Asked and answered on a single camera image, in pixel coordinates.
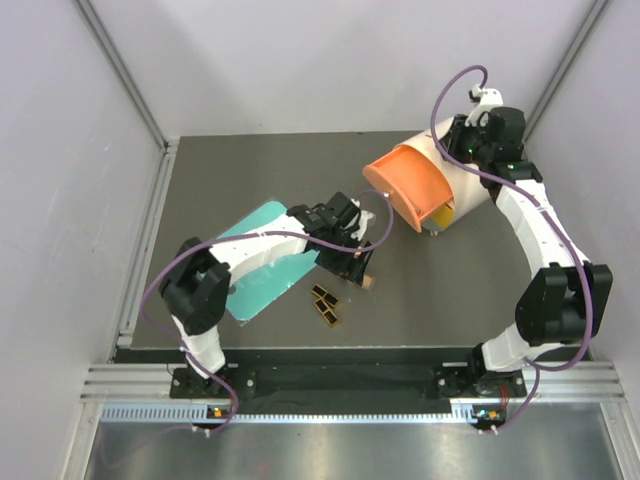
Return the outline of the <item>white cylindrical drawer organizer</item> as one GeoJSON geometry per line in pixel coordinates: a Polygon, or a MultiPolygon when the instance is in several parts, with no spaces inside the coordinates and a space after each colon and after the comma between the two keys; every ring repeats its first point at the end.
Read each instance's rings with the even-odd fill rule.
{"type": "Polygon", "coordinates": [[[437,140],[444,140],[452,122],[452,119],[439,122],[434,130],[427,129],[396,146],[406,145],[418,150],[445,176],[454,195],[455,217],[449,227],[489,199],[487,190],[480,183],[480,177],[468,172],[467,165],[458,167],[446,160],[435,145],[437,140]]]}

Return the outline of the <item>yellow drawer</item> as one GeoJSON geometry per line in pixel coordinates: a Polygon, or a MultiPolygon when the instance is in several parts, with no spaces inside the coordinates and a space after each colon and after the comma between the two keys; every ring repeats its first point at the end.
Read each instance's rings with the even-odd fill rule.
{"type": "Polygon", "coordinates": [[[441,232],[453,223],[454,217],[455,209],[450,204],[444,204],[426,217],[421,226],[425,230],[441,232]]]}

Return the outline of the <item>orange drawer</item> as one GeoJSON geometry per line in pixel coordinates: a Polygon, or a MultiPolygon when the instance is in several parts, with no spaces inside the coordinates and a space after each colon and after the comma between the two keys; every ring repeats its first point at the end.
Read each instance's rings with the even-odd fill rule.
{"type": "Polygon", "coordinates": [[[444,204],[454,208],[451,186],[442,172],[418,150],[401,145],[365,166],[365,179],[387,193],[395,212],[420,233],[421,222],[444,204]]]}

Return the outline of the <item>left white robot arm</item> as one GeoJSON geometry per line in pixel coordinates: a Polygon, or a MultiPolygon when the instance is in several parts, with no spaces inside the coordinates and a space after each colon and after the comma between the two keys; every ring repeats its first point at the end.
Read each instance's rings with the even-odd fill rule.
{"type": "Polygon", "coordinates": [[[246,232],[186,240],[153,285],[178,330],[194,387],[209,397],[226,387],[218,325],[239,299],[258,314],[315,266],[362,285],[376,247],[365,235],[375,218],[338,192],[325,203],[281,208],[246,232]]]}

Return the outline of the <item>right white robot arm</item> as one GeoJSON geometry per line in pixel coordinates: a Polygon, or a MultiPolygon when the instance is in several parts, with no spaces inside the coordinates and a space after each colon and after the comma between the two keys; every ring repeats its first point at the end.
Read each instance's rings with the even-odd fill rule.
{"type": "Polygon", "coordinates": [[[613,285],[610,268],[592,263],[561,226],[541,173],[524,155],[525,126],[521,110],[498,106],[475,122],[455,116],[442,141],[453,159],[479,170],[480,184],[512,226],[532,275],[513,324],[469,357],[467,384],[481,396],[527,361],[595,337],[613,285]]]}

